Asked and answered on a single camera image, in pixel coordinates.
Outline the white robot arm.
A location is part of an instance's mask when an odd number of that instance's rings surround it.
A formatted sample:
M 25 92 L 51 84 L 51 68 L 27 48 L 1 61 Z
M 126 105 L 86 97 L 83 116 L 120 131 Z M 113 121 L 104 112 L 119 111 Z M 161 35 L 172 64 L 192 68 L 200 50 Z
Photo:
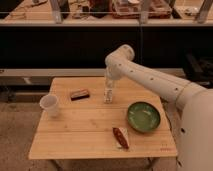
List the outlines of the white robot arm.
M 213 171 L 213 89 L 133 62 L 124 44 L 105 58 L 106 77 L 126 76 L 182 111 L 178 171 Z

